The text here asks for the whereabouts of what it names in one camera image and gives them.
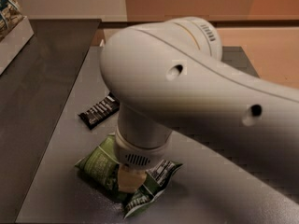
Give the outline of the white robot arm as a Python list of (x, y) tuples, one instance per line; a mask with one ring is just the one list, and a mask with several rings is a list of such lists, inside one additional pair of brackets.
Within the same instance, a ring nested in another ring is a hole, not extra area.
[(146, 170), (178, 132), (272, 187), (299, 192), (299, 91), (223, 63), (218, 32), (195, 17), (118, 31), (100, 54), (120, 101), (115, 153)]

